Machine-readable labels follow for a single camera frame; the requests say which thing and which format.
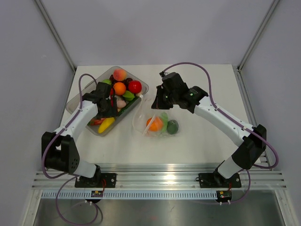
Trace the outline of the yellow toy mango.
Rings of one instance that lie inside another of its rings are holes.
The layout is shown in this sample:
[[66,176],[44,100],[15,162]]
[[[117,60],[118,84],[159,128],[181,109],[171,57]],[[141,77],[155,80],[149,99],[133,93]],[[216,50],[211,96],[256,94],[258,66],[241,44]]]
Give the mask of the yellow toy mango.
[[98,134],[105,132],[115,121],[114,117],[106,118],[98,128]]

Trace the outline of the light green toy starfruit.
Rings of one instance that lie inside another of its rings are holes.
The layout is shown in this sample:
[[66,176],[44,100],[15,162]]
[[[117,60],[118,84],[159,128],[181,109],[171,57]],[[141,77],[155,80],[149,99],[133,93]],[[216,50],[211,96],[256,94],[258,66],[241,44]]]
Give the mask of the light green toy starfruit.
[[161,129],[161,133],[165,133],[166,130],[167,130],[167,124],[168,124],[168,114],[166,112],[163,112],[161,115],[160,115],[160,119],[162,120],[163,122],[163,127]]

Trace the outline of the orange toy orange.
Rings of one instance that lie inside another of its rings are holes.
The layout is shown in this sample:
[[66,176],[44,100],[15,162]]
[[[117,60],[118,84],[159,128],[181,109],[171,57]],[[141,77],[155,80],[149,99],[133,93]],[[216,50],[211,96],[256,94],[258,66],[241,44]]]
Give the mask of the orange toy orange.
[[122,96],[125,94],[127,88],[125,86],[124,83],[122,82],[116,82],[113,86],[114,90],[115,90],[115,94],[118,96]]
[[148,131],[158,132],[163,128],[163,121],[159,117],[155,117],[151,125],[148,127]]

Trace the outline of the clear zip top bag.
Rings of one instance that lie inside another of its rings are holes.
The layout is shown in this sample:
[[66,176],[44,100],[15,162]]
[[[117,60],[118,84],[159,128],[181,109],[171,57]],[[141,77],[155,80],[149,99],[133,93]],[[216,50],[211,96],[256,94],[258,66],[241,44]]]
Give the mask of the clear zip top bag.
[[[176,117],[171,114],[169,110],[157,110],[152,109],[151,105],[154,102],[153,98],[144,97],[140,95],[139,98],[141,102],[136,110],[132,126],[133,128],[145,137],[171,137],[175,136],[180,132],[180,124]],[[151,125],[155,117],[160,117],[160,115],[166,112],[168,114],[168,124],[165,133],[148,131],[148,127]]]

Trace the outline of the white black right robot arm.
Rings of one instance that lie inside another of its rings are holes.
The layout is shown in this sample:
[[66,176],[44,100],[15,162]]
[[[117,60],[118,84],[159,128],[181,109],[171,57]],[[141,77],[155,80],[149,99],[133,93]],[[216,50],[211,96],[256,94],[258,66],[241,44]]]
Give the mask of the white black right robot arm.
[[153,109],[169,110],[174,105],[186,109],[212,123],[228,136],[238,147],[213,172],[214,183],[225,186],[230,178],[241,170],[249,170],[266,149],[266,129],[259,125],[240,122],[232,115],[225,116],[221,109],[214,106],[206,91],[198,86],[189,88],[178,73],[161,74],[162,84],[152,104]]

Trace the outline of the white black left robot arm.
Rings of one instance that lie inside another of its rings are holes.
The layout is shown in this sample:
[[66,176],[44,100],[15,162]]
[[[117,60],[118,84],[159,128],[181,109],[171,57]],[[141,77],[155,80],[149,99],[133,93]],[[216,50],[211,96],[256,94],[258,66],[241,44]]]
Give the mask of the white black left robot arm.
[[98,82],[95,90],[80,95],[79,104],[69,119],[54,132],[42,135],[42,169],[46,177],[46,168],[70,175],[85,177],[90,187],[100,185],[101,175],[97,166],[81,160],[76,147],[80,134],[94,117],[111,118],[118,115],[117,99],[109,84]]

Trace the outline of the clear plastic food tray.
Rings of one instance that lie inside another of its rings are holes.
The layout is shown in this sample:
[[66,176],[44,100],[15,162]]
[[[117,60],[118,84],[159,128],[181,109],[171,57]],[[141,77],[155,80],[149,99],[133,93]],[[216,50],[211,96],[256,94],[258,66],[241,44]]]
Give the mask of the clear plastic food tray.
[[[119,66],[111,67],[106,72],[104,72],[102,75],[98,76],[96,78],[96,81],[102,82],[103,80],[109,79],[113,75],[113,73],[118,69],[122,69],[122,68]],[[141,85],[142,85],[141,92],[143,95],[148,92],[149,86],[144,81],[137,78],[136,76],[129,73],[128,71],[126,71],[126,74],[127,74],[126,79],[131,78],[131,79],[133,79],[135,81],[139,81],[141,83]],[[116,126],[119,122],[121,122],[121,120],[123,120],[123,118],[126,115],[128,115],[130,113],[130,111],[133,110],[141,102],[141,99],[139,97],[137,97],[136,94],[133,99],[130,100],[130,98],[126,97],[124,100],[127,105],[120,110],[119,115],[115,118],[114,123],[111,124],[106,130],[104,130],[104,132],[98,133],[98,128],[100,127],[101,124],[94,124],[93,122],[91,122],[87,125],[87,129],[96,136],[102,136],[102,137],[106,136],[113,129],[114,126]],[[79,104],[79,94],[77,94],[75,97],[73,97],[72,99],[70,99],[70,101],[67,102],[66,111],[68,113],[73,113],[75,111],[76,107],[78,106],[78,104]]]

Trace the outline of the pink toy egg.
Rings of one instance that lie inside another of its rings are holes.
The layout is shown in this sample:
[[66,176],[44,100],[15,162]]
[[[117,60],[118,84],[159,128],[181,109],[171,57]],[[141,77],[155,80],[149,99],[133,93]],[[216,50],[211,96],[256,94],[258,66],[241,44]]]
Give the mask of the pink toy egg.
[[117,100],[117,108],[118,108],[118,109],[122,109],[122,108],[124,108],[126,105],[127,105],[127,103],[126,103],[124,100],[121,100],[121,99]]

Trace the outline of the red toy chili pepper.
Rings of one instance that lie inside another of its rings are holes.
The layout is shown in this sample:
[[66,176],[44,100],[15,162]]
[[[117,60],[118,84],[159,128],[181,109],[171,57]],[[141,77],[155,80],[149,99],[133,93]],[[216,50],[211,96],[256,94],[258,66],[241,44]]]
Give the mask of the red toy chili pepper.
[[111,91],[110,91],[110,100],[111,100],[111,106],[112,107],[114,106],[114,96],[115,96],[115,90],[114,90],[114,88],[111,88]]

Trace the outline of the green toy lime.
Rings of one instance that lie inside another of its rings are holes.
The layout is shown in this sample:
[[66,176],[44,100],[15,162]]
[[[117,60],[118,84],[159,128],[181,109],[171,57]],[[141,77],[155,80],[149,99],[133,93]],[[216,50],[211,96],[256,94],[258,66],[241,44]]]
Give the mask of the green toy lime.
[[128,90],[126,90],[122,96],[126,101],[132,101],[135,98],[135,94]]

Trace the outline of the green toy apple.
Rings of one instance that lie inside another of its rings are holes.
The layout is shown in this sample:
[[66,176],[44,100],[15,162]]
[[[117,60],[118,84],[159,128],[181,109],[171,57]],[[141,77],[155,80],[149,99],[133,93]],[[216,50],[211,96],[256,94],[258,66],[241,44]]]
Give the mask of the green toy apple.
[[104,79],[102,82],[103,82],[103,83],[106,83],[106,84],[108,84],[108,85],[112,85],[112,82],[111,82],[110,79]]

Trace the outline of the dark toy grapes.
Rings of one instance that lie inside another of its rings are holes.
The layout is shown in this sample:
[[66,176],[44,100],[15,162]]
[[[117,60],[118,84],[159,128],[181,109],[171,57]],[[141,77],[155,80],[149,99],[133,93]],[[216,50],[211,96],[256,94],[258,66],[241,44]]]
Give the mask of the dark toy grapes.
[[116,79],[114,79],[113,74],[112,74],[110,76],[109,80],[111,81],[112,86],[117,82],[121,82],[127,86],[133,79],[128,77],[128,78],[125,78],[123,81],[117,81]]

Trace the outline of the bright red toy tomato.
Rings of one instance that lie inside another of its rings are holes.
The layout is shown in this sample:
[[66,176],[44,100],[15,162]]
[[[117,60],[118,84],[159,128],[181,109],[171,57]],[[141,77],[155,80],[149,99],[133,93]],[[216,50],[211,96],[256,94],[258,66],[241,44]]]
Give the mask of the bright red toy tomato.
[[130,81],[128,84],[128,90],[133,94],[140,93],[142,91],[142,84],[139,81]]

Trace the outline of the toy peach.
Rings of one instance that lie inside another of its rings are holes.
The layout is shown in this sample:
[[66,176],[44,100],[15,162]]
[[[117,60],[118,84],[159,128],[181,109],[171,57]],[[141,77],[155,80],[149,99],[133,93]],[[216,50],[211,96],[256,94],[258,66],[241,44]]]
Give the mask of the toy peach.
[[113,72],[113,78],[116,81],[124,81],[127,78],[127,72],[124,69],[116,69]]

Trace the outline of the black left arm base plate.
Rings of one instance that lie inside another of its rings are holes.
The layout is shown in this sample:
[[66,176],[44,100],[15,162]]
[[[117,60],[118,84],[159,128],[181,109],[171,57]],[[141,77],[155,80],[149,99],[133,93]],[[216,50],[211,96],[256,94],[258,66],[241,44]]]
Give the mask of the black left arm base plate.
[[116,173],[100,173],[92,178],[80,176],[79,180],[75,181],[76,188],[115,188]]

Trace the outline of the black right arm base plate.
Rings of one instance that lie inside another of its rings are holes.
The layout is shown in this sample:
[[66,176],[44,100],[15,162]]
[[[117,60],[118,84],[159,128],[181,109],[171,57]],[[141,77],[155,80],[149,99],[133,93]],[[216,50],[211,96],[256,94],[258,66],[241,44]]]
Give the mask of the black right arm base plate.
[[241,188],[240,176],[238,173],[226,179],[217,172],[199,173],[196,177],[200,188]]

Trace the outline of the aluminium rail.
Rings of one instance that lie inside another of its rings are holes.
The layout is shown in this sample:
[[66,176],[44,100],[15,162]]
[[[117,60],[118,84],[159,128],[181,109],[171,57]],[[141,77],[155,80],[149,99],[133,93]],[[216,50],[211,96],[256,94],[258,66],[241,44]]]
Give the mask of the aluminium rail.
[[[199,173],[213,172],[212,164],[104,164],[102,173],[116,173],[117,190],[198,190],[195,180]],[[251,168],[241,172],[242,188],[251,179],[252,190],[286,190],[287,185],[280,171]]]

